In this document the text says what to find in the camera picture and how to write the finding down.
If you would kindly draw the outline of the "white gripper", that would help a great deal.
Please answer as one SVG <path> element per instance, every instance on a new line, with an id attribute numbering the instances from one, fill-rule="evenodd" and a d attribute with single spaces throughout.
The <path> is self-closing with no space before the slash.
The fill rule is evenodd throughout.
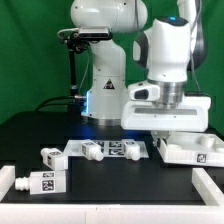
<path id="1" fill-rule="evenodd" d="M 208 127 L 211 98 L 186 96 L 175 108 L 156 107 L 151 102 L 129 101 L 125 104 L 121 126 L 126 130 L 152 131 L 153 144 L 167 137 L 166 131 L 204 132 Z"/>

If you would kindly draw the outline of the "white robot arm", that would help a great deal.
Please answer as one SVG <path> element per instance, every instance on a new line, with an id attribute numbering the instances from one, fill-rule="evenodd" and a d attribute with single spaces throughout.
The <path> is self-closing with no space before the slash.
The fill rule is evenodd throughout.
<path id="1" fill-rule="evenodd" d="M 87 37 L 93 56 L 93 83 L 82 116 L 101 125 L 150 131 L 165 138 L 174 131 L 203 132 L 211 99 L 184 93 L 187 72 L 204 57 L 201 0 L 177 0 L 179 14 L 164 16 L 145 29 L 142 0 L 74 0 L 71 19 Z M 127 86 L 126 53 L 109 38 L 136 31 L 133 60 L 147 71 Z"/>

